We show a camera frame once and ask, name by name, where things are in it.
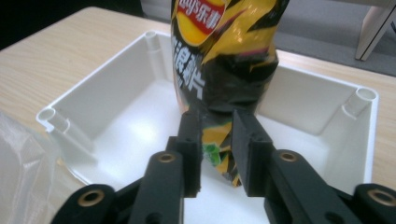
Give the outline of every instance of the white plastic bin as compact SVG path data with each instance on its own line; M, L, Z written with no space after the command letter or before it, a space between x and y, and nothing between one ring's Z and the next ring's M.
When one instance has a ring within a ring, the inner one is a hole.
M169 35L149 31L37 114L77 178L121 189L177 134L171 58ZM371 180L377 104L373 90L281 62L257 118L276 148L301 153L329 185L352 193ZM261 198L231 187L207 162L202 169L186 223L268 221Z

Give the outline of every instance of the clear plastic bag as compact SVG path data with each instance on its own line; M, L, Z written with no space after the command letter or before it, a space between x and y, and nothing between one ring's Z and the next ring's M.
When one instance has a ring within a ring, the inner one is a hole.
M81 184L43 136L0 112L0 223L49 223Z

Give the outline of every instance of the black and yellow chip bag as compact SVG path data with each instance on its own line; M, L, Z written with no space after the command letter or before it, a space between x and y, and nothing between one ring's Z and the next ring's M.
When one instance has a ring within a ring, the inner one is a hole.
M289 0L173 0L177 99L203 117L203 153L240 185L232 112L254 112L278 65L273 37Z

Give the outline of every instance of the chip bag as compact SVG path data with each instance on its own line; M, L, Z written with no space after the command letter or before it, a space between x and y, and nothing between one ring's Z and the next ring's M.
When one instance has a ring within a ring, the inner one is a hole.
M251 112L278 65L273 37L289 0L173 0L175 87L202 116L203 153L234 186L232 113Z

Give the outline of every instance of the potato chip bag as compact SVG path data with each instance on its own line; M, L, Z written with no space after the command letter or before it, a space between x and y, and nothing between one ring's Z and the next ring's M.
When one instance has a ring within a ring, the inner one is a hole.
M289 0L173 0L175 88L202 116L203 153L234 186L232 113L251 112L278 65L273 37Z

